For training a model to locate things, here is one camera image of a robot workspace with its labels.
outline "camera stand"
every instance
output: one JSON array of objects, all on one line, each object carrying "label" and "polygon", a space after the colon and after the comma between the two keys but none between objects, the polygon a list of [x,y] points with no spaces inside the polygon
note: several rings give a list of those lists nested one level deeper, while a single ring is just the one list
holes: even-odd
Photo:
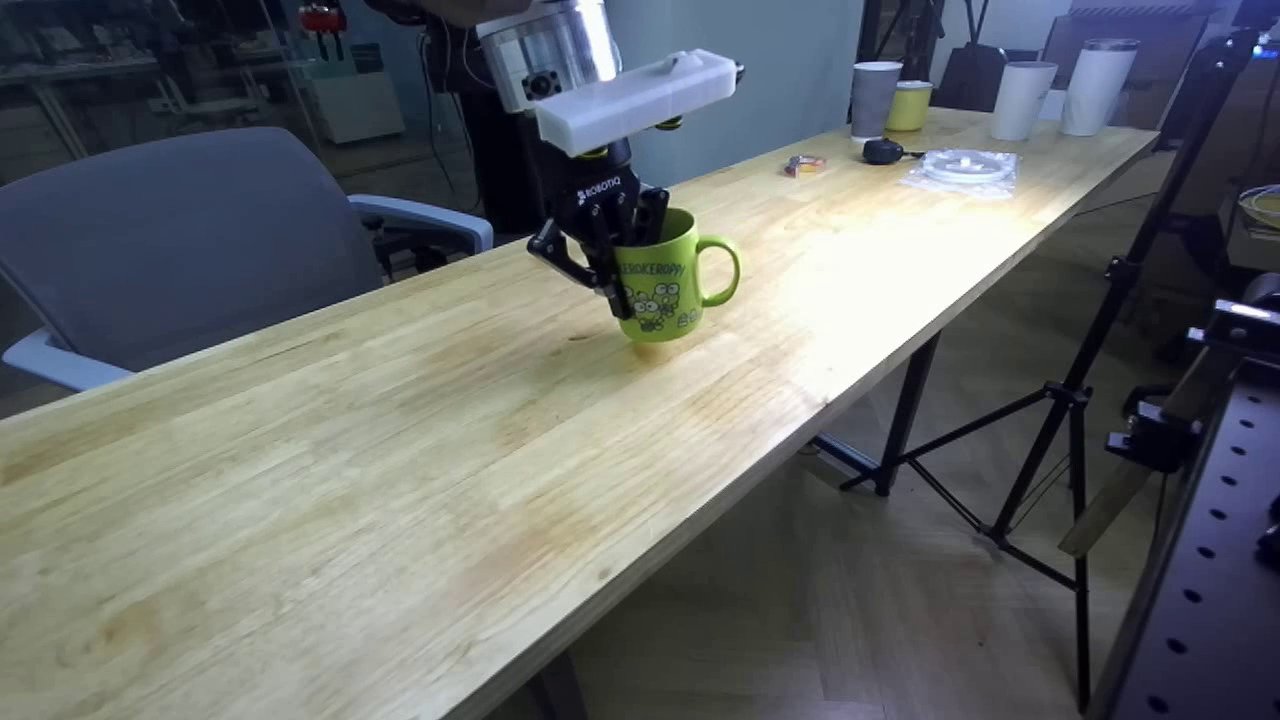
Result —
[{"label": "camera stand", "polygon": [[[949,507],[954,507],[959,519],[967,519],[978,535],[990,542],[990,550],[1014,558],[1018,565],[1026,565],[1030,573],[1064,583],[1075,591],[1075,706],[1087,710],[1087,694],[1091,694],[1091,655],[1087,655],[1087,558],[1075,558],[1072,559],[1072,573],[1058,573],[1051,565],[1042,565],[1039,558],[1024,552],[1013,543],[1013,519],[1051,449],[1051,442],[1058,436],[1058,428],[1067,424],[1067,492],[1072,492],[1072,519],[1082,518],[1082,504],[1087,504],[1087,475],[1082,475],[1082,407],[1087,407],[1087,372],[1128,300],[1128,292],[1134,287],[1140,273],[1144,273],[1144,259],[1151,256],[1151,243],[1164,229],[1164,221],[1171,215],[1171,202],[1181,196],[1204,139],[1209,139],[1209,128],[1213,121],[1220,115],[1227,92],[1236,87],[1236,78],[1243,74],[1243,63],[1252,59],[1252,50],[1259,42],[1259,31],[1271,26],[1274,17],[1271,12],[1259,12],[1259,3],[1239,3],[1239,17],[1236,17],[1236,31],[1220,36],[1220,42],[1209,42],[1189,74],[1182,74],[1182,86],[1164,115],[1164,128],[1160,128],[1160,139],[1157,149],[1160,153],[1177,153],[1171,155],[1171,169],[1128,249],[1124,259],[1110,259],[1107,270],[1107,296],[1098,300],[1079,348],[1075,348],[1075,360],[1067,368],[1067,378],[1058,385],[1042,385],[996,412],[984,412],[918,449],[904,449],[906,436],[913,436],[913,415],[914,415],[914,405],[922,395],[922,382],[928,382],[928,368],[931,368],[931,351],[935,351],[935,337],[913,351],[906,360],[906,382],[901,387],[901,405],[894,405],[894,415],[893,415],[893,431],[886,431],[886,444],[884,444],[884,456],[881,464],[865,464],[854,461],[852,451],[845,451],[839,444],[830,442],[813,442],[821,451],[845,461],[846,468],[854,468],[852,482],[845,482],[845,488],[852,483],[865,483],[865,482],[874,482],[874,495],[886,495],[893,482],[894,482],[894,468],[906,464],[914,475],[922,475],[922,483],[931,492],[940,492],[940,501]],[[918,461],[944,444],[954,444],[996,420],[1007,420],[1024,407],[1037,407],[1037,405],[1047,405],[1042,412],[1042,424],[996,514],[996,519],[978,519],[950,488],[944,488],[940,475],[931,475]]]}]

